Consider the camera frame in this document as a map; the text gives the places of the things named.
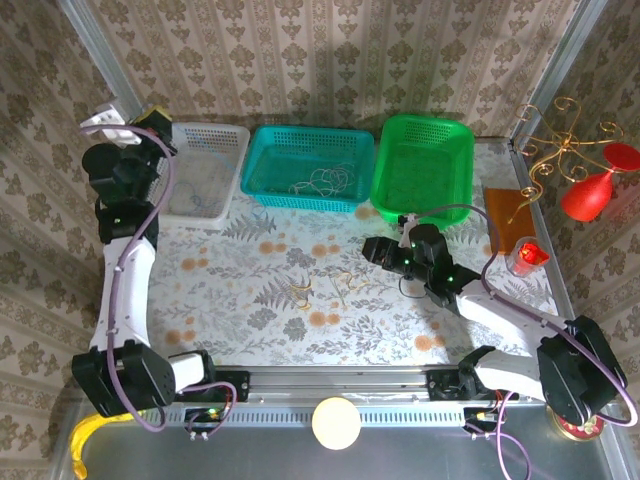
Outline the white plastic basket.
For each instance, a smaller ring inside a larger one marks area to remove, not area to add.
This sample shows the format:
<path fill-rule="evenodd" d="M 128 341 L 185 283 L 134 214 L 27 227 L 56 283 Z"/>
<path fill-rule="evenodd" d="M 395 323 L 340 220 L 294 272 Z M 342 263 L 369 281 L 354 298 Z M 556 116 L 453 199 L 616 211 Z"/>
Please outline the white plastic basket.
<path fill-rule="evenodd" d="M 174 182 L 159 215 L 163 227 L 220 230 L 250 142 L 242 126 L 181 122 L 172 126 Z"/>

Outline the orange wooden board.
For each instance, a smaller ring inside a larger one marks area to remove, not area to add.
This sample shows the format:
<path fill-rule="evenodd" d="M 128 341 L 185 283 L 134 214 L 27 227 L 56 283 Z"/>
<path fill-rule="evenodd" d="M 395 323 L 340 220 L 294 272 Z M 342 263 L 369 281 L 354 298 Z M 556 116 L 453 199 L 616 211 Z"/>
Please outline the orange wooden board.
<path fill-rule="evenodd" d="M 525 200 L 519 190 L 485 188 L 484 200 L 486 211 L 499 233 L 499 238 L 491 237 L 492 251 L 499 255 L 509 254 L 518 240 L 536 235 L 530 207 L 517 211 Z"/>

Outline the green plastic basket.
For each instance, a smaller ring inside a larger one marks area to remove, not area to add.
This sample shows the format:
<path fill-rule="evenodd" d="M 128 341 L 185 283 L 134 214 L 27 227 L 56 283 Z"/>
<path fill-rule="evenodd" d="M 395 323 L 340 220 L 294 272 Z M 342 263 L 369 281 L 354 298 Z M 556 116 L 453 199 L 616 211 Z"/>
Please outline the green plastic basket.
<path fill-rule="evenodd" d="M 443 118 L 400 114 L 383 126 L 370 201 L 381 218 L 455 209 L 421 219 L 444 230 L 462 223 L 472 203 L 475 138 L 466 125 Z"/>

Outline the clear cup with red contents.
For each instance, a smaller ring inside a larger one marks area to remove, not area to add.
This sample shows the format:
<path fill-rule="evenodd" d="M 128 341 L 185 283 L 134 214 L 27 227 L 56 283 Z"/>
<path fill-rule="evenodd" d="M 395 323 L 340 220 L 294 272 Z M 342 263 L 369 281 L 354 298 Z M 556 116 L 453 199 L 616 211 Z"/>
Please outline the clear cup with red contents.
<path fill-rule="evenodd" d="M 550 254 L 541 246 L 536 237 L 519 239 L 506 259 L 508 270 L 517 277 L 526 277 L 543 267 Z"/>

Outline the teal plastic basket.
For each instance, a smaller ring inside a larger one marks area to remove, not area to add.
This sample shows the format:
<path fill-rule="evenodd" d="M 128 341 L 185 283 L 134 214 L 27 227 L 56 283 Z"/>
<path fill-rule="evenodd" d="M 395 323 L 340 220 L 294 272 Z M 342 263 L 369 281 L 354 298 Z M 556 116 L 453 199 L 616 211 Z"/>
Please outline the teal plastic basket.
<path fill-rule="evenodd" d="M 268 207 L 350 213 L 369 199 L 374 157 L 374 138 L 363 130 L 262 126 L 241 190 Z"/>

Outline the right black connector box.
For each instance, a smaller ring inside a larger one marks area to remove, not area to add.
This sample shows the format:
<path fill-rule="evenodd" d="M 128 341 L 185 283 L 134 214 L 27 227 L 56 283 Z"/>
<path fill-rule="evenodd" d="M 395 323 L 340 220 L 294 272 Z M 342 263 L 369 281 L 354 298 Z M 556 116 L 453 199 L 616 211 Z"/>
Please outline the right black connector box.
<path fill-rule="evenodd" d="M 498 433 L 498 427 L 503 426 L 504 421 L 498 420 L 499 410 L 497 407 L 492 408 L 464 408 L 464 425 L 463 430 L 468 433 L 472 439 L 485 438 L 490 439 Z"/>

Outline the black connector box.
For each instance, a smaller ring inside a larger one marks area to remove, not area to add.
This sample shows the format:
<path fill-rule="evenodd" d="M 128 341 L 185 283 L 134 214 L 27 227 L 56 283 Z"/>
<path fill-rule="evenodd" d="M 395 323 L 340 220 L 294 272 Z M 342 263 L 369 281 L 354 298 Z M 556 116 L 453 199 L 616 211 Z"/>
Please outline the black connector box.
<path fill-rule="evenodd" d="M 468 433 L 472 439 L 485 438 L 490 439 L 498 433 L 498 427 L 503 426 L 504 421 L 498 420 L 499 410 L 497 407 L 492 408 L 464 408 L 464 425 L 463 430 Z"/>
<path fill-rule="evenodd" d="M 208 441 L 226 421 L 228 411 L 220 408 L 196 410 L 186 417 L 185 430 L 189 440 Z"/>

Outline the red goblet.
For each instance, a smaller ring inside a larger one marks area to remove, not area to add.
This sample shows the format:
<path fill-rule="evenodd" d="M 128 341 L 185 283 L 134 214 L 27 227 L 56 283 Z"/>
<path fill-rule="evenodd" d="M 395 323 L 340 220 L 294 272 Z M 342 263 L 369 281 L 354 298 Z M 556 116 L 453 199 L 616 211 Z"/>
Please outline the red goblet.
<path fill-rule="evenodd" d="M 640 151 L 625 143 L 612 143 L 603 150 L 608 168 L 604 173 L 589 175 L 572 186 L 562 198 L 567 216 L 579 222 L 593 221 L 608 205 L 613 194 L 615 174 L 640 170 Z"/>

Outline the cream round ball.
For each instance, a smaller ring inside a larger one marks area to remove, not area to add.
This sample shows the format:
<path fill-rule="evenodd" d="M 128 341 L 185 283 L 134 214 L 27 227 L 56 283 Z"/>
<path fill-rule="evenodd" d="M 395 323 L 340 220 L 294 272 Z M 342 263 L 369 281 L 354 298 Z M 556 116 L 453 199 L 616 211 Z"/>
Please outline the cream round ball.
<path fill-rule="evenodd" d="M 314 409 L 311 420 L 316 440 L 326 449 L 344 450 L 358 439 L 362 421 L 357 407 L 342 397 L 322 400 Z"/>

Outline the red round tin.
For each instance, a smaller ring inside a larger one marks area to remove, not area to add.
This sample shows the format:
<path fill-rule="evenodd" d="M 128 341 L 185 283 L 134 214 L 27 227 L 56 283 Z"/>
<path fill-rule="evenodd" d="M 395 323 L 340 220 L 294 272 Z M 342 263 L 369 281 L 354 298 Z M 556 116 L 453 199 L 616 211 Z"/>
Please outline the red round tin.
<path fill-rule="evenodd" d="M 604 430 L 604 421 L 598 417 L 592 417 L 584 425 L 573 425 L 566 420 L 552 416 L 559 432 L 568 439 L 576 442 L 591 441 L 599 437 Z"/>

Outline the left black connector box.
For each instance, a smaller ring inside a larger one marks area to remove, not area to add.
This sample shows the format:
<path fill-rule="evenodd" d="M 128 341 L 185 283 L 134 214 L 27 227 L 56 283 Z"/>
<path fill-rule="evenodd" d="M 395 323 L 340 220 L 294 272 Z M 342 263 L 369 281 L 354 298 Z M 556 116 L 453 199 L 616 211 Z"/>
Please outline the left black connector box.
<path fill-rule="evenodd" d="M 196 410 L 186 417 L 185 430 L 189 440 L 208 441 L 226 421 L 228 411 L 220 408 Z"/>

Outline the yellow banana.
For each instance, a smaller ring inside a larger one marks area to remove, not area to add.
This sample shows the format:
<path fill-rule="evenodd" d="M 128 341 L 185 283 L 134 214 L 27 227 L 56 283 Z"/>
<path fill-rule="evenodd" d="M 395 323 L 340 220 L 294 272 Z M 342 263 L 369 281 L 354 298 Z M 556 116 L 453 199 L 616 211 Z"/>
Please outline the yellow banana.
<path fill-rule="evenodd" d="M 72 430 L 69 440 L 71 466 L 76 480 L 86 480 L 88 471 L 83 461 L 83 449 L 89 438 L 105 425 L 133 421 L 133 415 L 125 413 L 113 417 L 103 417 L 99 413 L 86 416 Z"/>

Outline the aluminium frame post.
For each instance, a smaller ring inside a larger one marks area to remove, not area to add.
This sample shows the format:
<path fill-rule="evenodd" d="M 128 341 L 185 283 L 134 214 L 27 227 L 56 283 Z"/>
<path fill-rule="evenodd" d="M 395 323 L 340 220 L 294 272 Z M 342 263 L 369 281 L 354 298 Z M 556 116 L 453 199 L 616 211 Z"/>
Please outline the aluminium frame post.
<path fill-rule="evenodd" d="M 515 115 L 524 113 L 527 105 L 537 107 L 540 112 L 533 113 L 529 120 L 517 119 L 509 137 L 512 151 L 521 141 L 518 135 L 533 134 L 541 121 L 541 115 L 553 102 L 559 88 L 567 76 L 579 53 L 584 47 L 592 29 L 602 15 L 609 0 L 580 0 L 568 26 L 558 41 L 549 62 L 544 68 L 541 78 L 536 84 L 528 100 L 519 105 Z"/>
<path fill-rule="evenodd" d="M 143 103 L 87 0 L 59 0 L 59 3 L 124 111 L 130 117 L 140 113 Z"/>

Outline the aluminium extrusion rail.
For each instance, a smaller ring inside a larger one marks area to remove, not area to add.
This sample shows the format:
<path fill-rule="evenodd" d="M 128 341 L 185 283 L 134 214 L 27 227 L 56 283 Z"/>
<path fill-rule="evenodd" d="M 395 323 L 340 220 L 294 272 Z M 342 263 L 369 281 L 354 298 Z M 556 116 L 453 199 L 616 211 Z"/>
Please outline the aluminium extrusion rail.
<path fill-rule="evenodd" d="M 473 370 L 469 365 L 428 365 L 424 367 L 244 367 L 217 368 L 203 363 L 196 356 L 184 364 L 174 359 L 171 367 L 146 366 L 120 368 L 116 371 L 125 393 L 138 409 L 151 408 L 159 401 L 162 406 L 176 400 L 176 394 L 186 391 L 216 370 L 248 370 L 250 388 L 246 402 L 257 403 L 263 398 L 269 402 L 301 402 L 336 394 L 368 400 L 370 397 L 406 397 L 415 394 L 419 399 L 429 397 L 426 373 L 440 368 Z M 498 372 L 497 370 L 475 372 L 480 381 L 491 390 L 512 391 L 522 398 L 540 401 L 551 400 L 549 383 L 536 383 L 524 374 Z"/>

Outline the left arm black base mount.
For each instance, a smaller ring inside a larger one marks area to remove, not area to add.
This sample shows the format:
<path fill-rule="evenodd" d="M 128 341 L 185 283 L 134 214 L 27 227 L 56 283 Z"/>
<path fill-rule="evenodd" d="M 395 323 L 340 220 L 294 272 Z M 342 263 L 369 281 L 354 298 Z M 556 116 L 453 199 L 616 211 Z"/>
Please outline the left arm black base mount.
<path fill-rule="evenodd" d="M 236 400 L 246 402 L 250 388 L 250 372 L 248 370 L 218 369 L 201 382 L 176 394 L 176 400 L 185 403 L 224 403 L 232 399 L 232 392 L 228 387 L 204 388 L 204 385 L 227 382 L 236 389 Z"/>

